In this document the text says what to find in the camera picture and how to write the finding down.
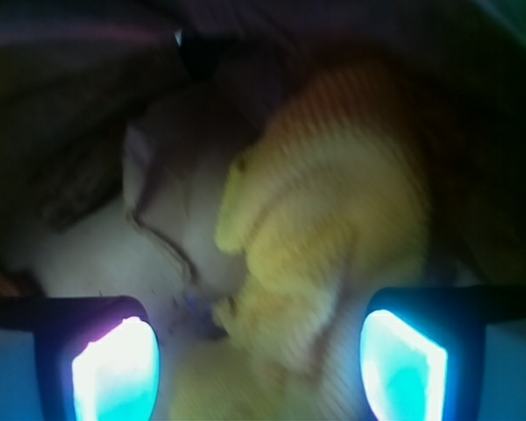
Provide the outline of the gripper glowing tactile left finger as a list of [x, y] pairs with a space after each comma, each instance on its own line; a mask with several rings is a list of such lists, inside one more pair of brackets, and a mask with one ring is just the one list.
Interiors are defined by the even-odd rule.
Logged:
[[159, 384], [137, 299], [0, 298], [0, 420], [148, 420]]

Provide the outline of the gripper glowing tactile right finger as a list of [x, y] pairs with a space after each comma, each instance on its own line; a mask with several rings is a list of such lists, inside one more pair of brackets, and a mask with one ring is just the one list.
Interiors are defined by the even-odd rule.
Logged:
[[379, 420], [526, 420], [526, 286], [381, 289], [359, 363]]

